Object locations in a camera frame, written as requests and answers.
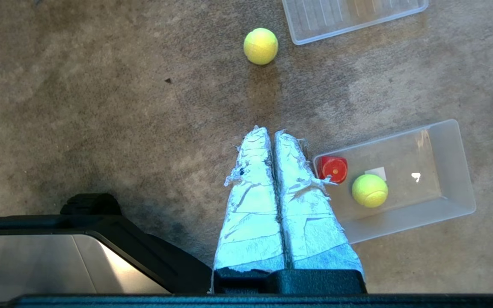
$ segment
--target gray carpet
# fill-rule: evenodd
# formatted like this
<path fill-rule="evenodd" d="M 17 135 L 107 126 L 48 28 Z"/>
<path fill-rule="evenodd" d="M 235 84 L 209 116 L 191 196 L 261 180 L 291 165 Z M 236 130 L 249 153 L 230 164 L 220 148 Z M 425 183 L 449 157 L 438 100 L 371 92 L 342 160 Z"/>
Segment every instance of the gray carpet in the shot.
<path fill-rule="evenodd" d="M 243 55 L 256 27 L 280 40 L 266 67 Z M 318 154 L 448 118 L 478 210 L 356 244 L 371 292 L 493 292 L 493 1 L 298 47 L 278 0 L 0 0 L 0 216 L 108 191 L 210 264 L 253 125 Z"/>

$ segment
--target clear plastic container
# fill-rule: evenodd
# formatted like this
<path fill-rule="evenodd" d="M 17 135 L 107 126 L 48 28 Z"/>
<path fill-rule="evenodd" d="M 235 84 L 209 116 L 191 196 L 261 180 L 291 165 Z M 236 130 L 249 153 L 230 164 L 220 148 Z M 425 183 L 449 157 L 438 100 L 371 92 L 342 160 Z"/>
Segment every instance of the clear plastic container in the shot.
<path fill-rule="evenodd" d="M 327 191 L 336 218 L 351 243 L 475 211 L 456 120 L 318 155 L 313 160 L 315 170 L 321 156 L 347 159 L 346 180 L 338 186 L 327 186 Z M 354 180 L 367 170 L 381 171 L 381 167 L 389 187 L 387 200 L 377 208 L 359 205 L 351 195 Z"/>
<path fill-rule="evenodd" d="M 292 41 L 303 45 L 422 12 L 429 0 L 282 0 Z"/>

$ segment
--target plastic storage bin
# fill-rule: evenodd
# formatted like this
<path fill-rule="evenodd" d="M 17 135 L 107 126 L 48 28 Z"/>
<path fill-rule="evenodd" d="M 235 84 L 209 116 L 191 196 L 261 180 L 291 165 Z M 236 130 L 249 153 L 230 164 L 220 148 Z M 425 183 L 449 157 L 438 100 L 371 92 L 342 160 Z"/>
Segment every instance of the plastic storage bin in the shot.
<path fill-rule="evenodd" d="M 429 0 L 282 0 L 296 45 L 422 12 Z"/>
<path fill-rule="evenodd" d="M 336 218 L 351 243 L 471 214 L 473 187 L 456 120 L 450 119 L 315 157 L 343 157 L 346 180 L 327 186 Z M 368 171 L 384 177 L 389 195 L 377 208 L 356 203 L 354 180 Z"/>

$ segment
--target tennis ball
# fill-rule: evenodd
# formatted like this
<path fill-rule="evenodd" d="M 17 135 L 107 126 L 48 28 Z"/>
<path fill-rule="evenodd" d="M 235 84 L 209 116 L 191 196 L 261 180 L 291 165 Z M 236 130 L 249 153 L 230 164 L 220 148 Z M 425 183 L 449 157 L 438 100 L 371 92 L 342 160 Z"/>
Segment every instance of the tennis ball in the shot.
<path fill-rule="evenodd" d="M 382 178 L 374 174 L 364 174 L 353 182 L 353 198 L 360 205 L 367 208 L 376 208 L 387 199 L 387 184 Z"/>
<path fill-rule="evenodd" d="M 268 29 L 252 30 L 245 37 L 243 49 L 250 62 L 265 65 L 271 62 L 279 49 L 279 42 L 275 34 Z"/>

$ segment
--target transparent tray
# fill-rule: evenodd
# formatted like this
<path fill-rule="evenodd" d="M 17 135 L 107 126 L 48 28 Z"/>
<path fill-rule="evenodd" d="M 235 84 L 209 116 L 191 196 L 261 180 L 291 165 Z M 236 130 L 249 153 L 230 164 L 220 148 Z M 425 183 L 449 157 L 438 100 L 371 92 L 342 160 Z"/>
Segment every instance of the transparent tray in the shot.
<path fill-rule="evenodd" d="M 282 0 L 292 41 L 303 45 L 384 23 L 429 6 L 429 0 Z"/>
<path fill-rule="evenodd" d="M 351 243 L 475 211 L 475 199 L 456 120 L 321 154 L 347 159 L 346 180 L 327 186 L 336 218 Z M 377 208 L 355 202 L 351 187 L 366 173 L 384 177 L 389 195 Z"/>

